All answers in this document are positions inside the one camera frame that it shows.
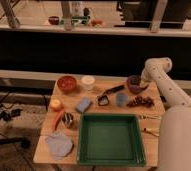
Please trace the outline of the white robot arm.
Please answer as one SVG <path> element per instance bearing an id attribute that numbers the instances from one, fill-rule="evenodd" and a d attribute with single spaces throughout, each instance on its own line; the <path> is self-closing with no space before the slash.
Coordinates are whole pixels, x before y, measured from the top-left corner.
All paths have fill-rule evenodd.
<path id="1" fill-rule="evenodd" d="M 171 69 L 170 58 L 150 58 L 141 74 L 169 104 L 160 123 L 157 171 L 191 171 L 191 97 L 167 75 Z"/>

